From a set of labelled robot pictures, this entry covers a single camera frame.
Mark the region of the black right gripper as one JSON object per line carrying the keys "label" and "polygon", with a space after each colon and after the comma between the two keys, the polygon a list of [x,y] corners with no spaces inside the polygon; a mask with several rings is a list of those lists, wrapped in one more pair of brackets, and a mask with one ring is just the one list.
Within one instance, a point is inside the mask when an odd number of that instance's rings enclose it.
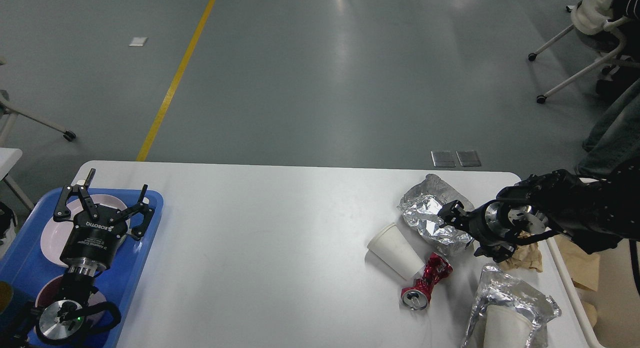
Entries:
{"label": "black right gripper", "polygon": [[492,200],[482,206],[468,210],[461,200],[445,203],[437,216],[443,225],[470,234],[479,244],[474,257],[487,257],[494,263],[510,259],[517,246],[506,240],[514,230],[509,219],[511,207],[504,202]]}

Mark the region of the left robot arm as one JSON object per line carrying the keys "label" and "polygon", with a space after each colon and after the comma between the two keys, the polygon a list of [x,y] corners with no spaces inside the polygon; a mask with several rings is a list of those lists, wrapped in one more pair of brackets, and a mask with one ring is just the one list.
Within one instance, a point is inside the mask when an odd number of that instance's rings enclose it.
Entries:
{"label": "left robot arm", "polygon": [[1,260],[2,347],[114,347],[162,217],[163,198],[93,189],[46,194]]}

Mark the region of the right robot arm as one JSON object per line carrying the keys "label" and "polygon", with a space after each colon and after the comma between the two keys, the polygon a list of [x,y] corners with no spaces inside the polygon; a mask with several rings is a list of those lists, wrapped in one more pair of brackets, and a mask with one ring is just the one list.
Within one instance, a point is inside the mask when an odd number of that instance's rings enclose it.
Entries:
{"label": "right robot arm", "polygon": [[501,263],[524,247],[562,235],[583,252],[616,248],[627,239],[633,281],[639,284],[639,159],[630,158],[606,177],[574,175],[559,169],[531,175],[503,188],[493,200],[466,211],[460,200],[438,212],[443,225],[478,242],[475,256]]}

